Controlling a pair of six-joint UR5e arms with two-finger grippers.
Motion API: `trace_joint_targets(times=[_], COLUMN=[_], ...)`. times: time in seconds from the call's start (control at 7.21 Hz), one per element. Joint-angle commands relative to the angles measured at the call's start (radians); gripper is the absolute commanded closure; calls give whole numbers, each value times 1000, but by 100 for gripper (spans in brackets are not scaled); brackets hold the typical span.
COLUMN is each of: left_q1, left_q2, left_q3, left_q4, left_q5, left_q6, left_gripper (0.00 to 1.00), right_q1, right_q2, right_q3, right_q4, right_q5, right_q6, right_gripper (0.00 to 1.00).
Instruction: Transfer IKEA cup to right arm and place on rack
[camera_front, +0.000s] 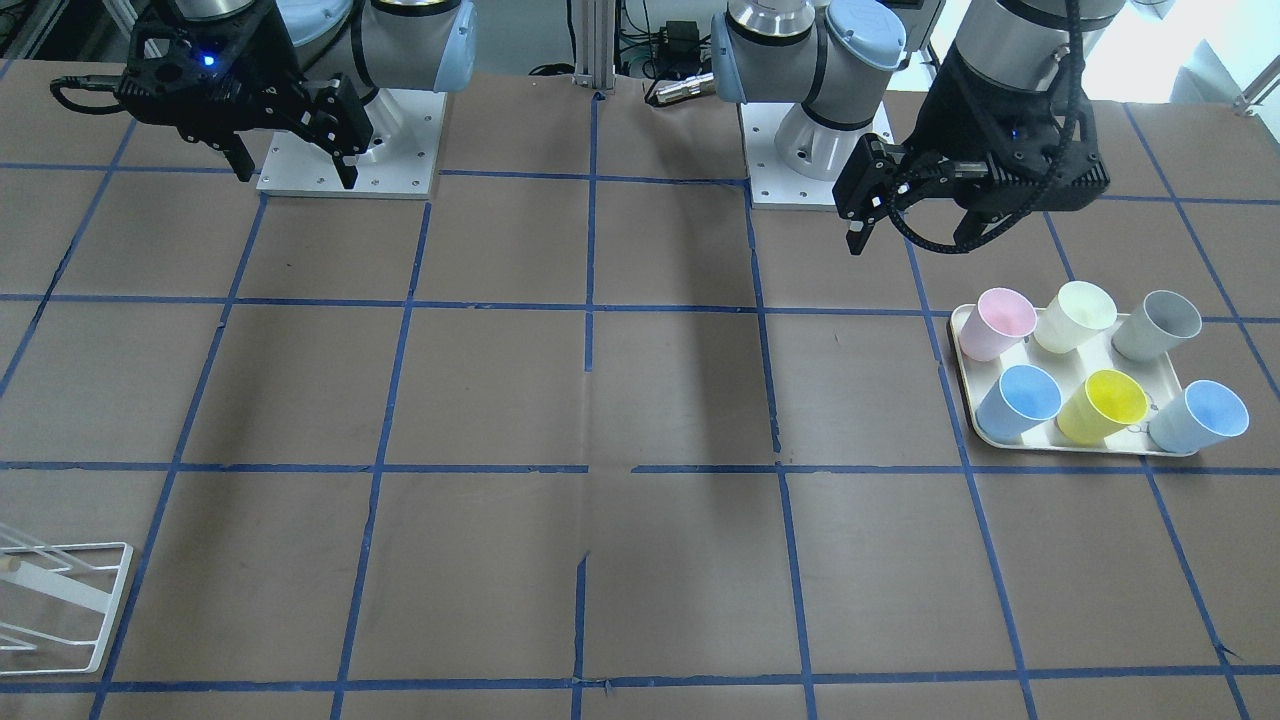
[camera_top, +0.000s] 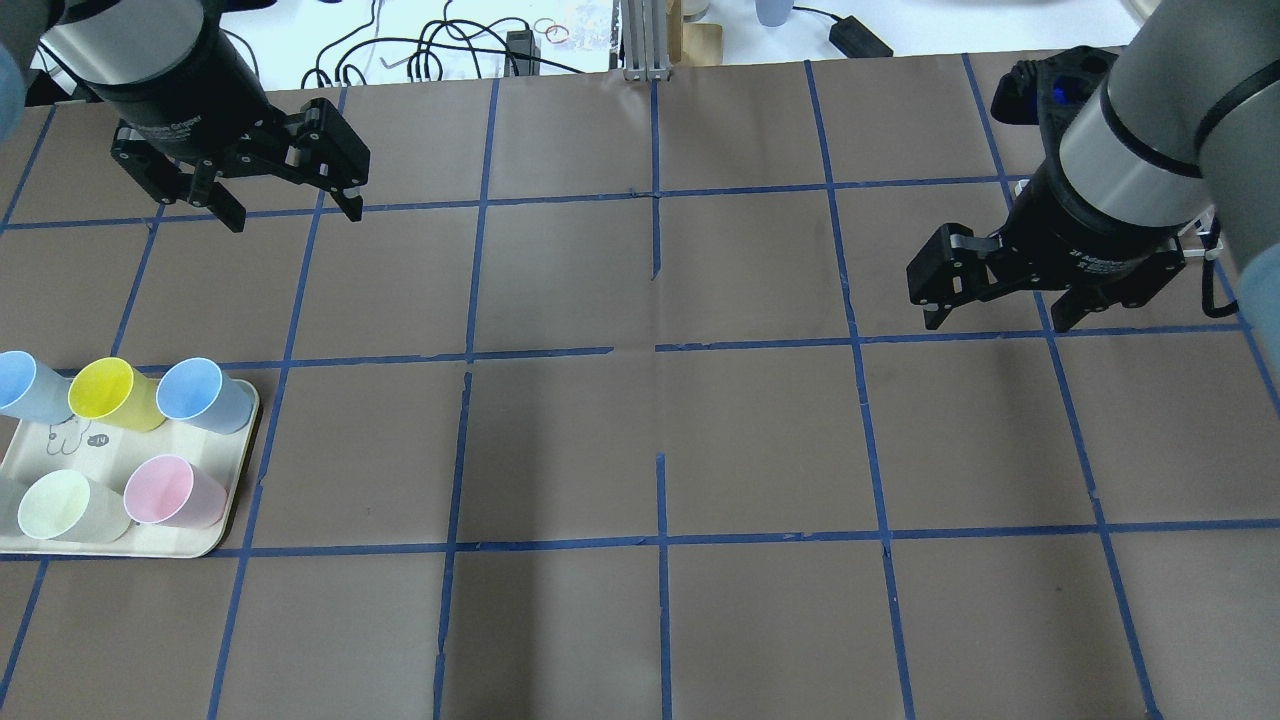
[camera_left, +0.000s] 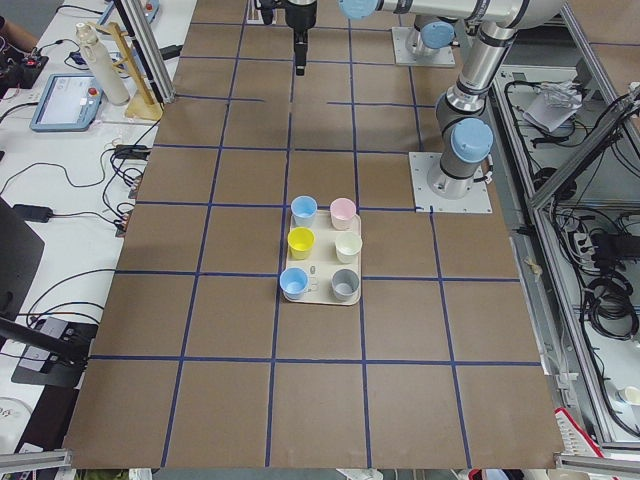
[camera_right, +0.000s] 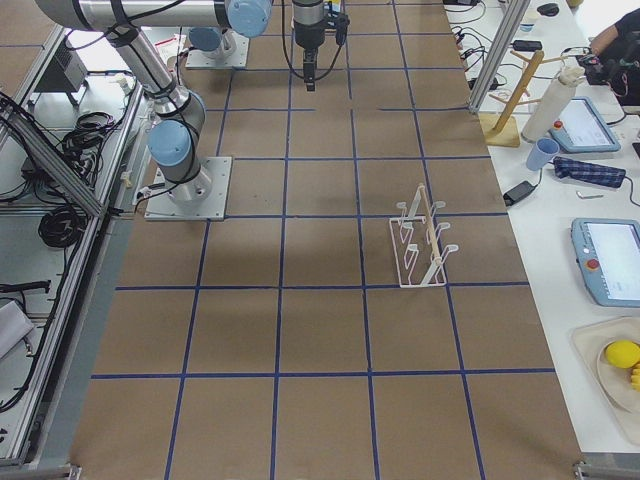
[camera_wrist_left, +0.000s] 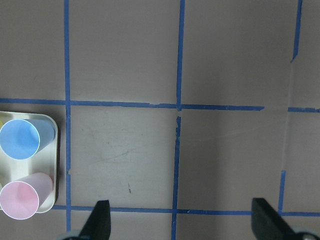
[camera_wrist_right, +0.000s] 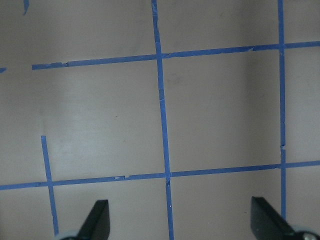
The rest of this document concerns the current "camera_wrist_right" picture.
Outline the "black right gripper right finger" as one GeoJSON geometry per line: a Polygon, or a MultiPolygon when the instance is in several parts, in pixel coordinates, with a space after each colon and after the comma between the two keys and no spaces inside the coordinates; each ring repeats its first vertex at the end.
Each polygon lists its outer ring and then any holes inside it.
{"type": "Polygon", "coordinates": [[[257,240],[295,240],[296,232],[264,197],[251,197],[250,229],[257,240]]]}

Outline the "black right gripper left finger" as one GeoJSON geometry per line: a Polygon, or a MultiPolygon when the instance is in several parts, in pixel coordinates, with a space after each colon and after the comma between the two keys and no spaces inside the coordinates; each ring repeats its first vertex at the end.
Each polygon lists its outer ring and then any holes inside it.
{"type": "Polygon", "coordinates": [[[78,240],[107,240],[110,236],[110,209],[109,201],[97,200],[78,234],[78,240]]]}

